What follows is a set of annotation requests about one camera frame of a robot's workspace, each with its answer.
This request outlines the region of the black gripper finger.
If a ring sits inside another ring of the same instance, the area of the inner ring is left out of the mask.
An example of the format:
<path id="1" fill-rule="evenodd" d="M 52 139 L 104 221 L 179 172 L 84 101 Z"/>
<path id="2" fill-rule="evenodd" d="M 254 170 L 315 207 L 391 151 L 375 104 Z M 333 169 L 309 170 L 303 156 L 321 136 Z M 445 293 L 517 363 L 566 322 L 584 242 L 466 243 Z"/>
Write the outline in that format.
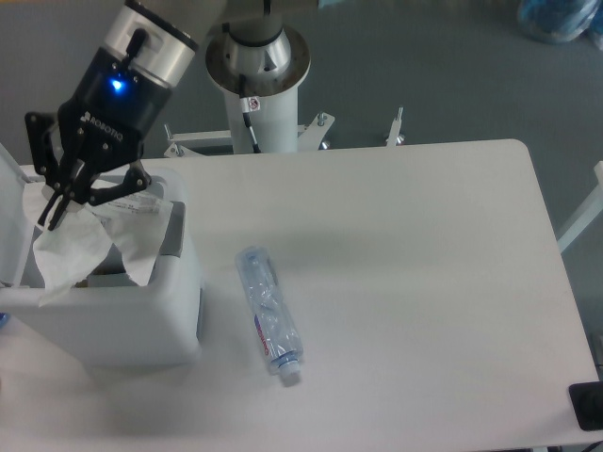
<path id="1" fill-rule="evenodd" d="M 144 170 L 141 163 L 136 162 L 130 165 L 122 181 L 117 185 L 108 188 L 93 188 L 94 181 L 95 176 L 89 178 L 86 171 L 81 169 L 75 179 L 62 184 L 55 190 L 55 194 L 47 204 L 47 212 L 50 212 L 50 208 L 58 202 L 47 225 L 49 231 L 53 231 L 60 226 L 71 203 L 79 205 L 87 203 L 91 206 L 98 206 L 116 201 L 119 198 L 145 190 L 151 184 L 152 178 Z"/>
<path id="2" fill-rule="evenodd" d="M 59 226 L 72 200 L 73 170 L 76 157 L 67 153 L 65 164 L 55 155 L 53 134 L 59 130 L 56 114 L 27 112 L 25 128 L 35 171 L 51 189 L 49 200 L 38 219 L 40 226 Z"/>

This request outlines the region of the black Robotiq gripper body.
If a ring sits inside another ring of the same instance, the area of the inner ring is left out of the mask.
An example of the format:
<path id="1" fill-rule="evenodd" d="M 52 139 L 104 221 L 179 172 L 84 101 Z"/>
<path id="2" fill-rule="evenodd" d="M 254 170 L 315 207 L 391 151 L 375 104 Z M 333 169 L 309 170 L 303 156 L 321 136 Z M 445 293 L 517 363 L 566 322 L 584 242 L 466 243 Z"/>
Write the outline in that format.
<path id="1" fill-rule="evenodd" d="M 171 88 L 139 62 L 142 45 L 123 56 L 100 48 L 73 96 L 57 111 L 63 156 L 61 186 L 90 186 L 93 177 L 140 160 L 143 140 Z"/>

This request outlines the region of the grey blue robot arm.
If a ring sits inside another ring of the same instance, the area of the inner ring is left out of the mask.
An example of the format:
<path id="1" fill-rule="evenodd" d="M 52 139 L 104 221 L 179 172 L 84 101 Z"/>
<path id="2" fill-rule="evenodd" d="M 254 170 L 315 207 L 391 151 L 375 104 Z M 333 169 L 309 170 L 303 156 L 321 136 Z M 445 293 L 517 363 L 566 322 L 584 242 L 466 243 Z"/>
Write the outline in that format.
<path id="1" fill-rule="evenodd" d="M 56 113 L 25 115 L 45 181 L 40 226 L 55 229 L 72 208 L 148 187 L 144 139 L 201 43 L 224 95 L 234 152 L 296 152 L 298 89 L 311 58 L 283 17 L 315 8 L 315 1 L 125 2 L 73 96 Z"/>

